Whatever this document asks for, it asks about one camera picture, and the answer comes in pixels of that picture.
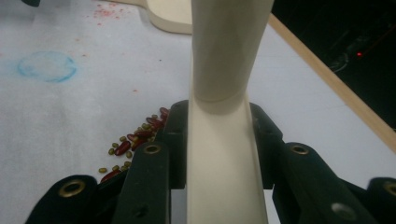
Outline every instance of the white table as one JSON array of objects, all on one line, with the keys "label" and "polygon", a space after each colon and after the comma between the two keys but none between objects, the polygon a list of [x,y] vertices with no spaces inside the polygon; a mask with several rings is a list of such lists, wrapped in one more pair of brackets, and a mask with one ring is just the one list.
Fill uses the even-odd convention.
[{"label": "white table", "polygon": [[[0,223],[22,223],[55,182],[100,180],[98,168],[125,161],[107,155],[111,143],[188,99],[191,37],[158,30],[142,7],[0,5]],[[248,93],[286,142],[313,147],[340,177],[363,188],[375,176],[396,177],[396,155],[271,26]],[[184,223],[185,192],[174,194],[174,223]]]}]

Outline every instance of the pile of beans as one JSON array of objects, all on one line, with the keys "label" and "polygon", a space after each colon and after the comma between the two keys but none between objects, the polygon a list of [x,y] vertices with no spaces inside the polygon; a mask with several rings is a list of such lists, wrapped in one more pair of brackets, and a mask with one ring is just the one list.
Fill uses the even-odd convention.
[{"label": "pile of beans", "polygon": [[[160,108],[160,117],[158,115],[152,115],[150,118],[146,118],[147,123],[143,123],[141,127],[138,127],[134,133],[128,133],[126,136],[122,136],[120,138],[119,143],[113,143],[111,145],[111,149],[108,150],[108,155],[110,156],[123,156],[131,159],[134,155],[134,151],[143,143],[152,142],[155,139],[155,134],[157,131],[165,126],[166,120],[168,119],[169,110],[165,107]],[[102,182],[107,181],[111,177],[121,173],[122,171],[126,171],[131,167],[132,163],[130,161],[126,161],[121,167],[115,165],[110,173],[107,173],[107,168],[102,167],[99,168],[99,173],[106,174],[102,180]]]}]

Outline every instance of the dark equipment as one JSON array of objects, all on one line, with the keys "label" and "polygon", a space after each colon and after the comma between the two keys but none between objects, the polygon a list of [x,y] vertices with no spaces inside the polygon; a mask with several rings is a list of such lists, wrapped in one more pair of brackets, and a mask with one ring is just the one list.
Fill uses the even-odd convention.
[{"label": "dark equipment", "polygon": [[[250,104],[262,183],[274,189],[282,224],[395,223],[396,179],[374,178],[361,189],[338,178],[311,147],[284,143],[282,132]],[[170,191],[186,185],[188,101],[171,107],[154,142],[139,147],[129,171],[96,184],[72,175],[35,206],[33,223],[170,223]]]}]

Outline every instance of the white paper surface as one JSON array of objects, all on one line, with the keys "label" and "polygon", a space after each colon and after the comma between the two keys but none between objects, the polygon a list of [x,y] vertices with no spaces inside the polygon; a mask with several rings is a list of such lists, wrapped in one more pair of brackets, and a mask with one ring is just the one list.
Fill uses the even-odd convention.
[{"label": "white paper surface", "polygon": [[[160,106],[188,98],[191,37],[156,29],[141,7],[88,0],[0,5],[0,223],[23,223],[55,182],[69,175],[100,180],[99,167],[125,161],[107,155],[111,143]],[[45,76],[24,76],[21,61],[37,52],[59,53],[47,62],[53,73],[39,65],[34,70]],[[67,58],[72,65],[64,66]],[[48,82],[70,67],[76,72],[69,79]],[[396,177],[395,154],[269,26],[248,94],[286,142],[311,146],[340,177],[361,187],[374,176]],[[265,193],[269,221],[278,223]],[[183,223],[185,192],[177,195],[175,223]]]}]

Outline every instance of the blue ink smudge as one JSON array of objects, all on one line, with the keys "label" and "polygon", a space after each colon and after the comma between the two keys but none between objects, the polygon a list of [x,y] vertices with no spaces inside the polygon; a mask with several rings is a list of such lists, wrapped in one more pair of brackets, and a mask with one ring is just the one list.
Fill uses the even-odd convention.
[{"label": "blue ink smudge", "polygon": [[70,57],[60,52],[39,51],[20,60],[18,71],[25,77],[63,82],[76,74],[77,66]]}]

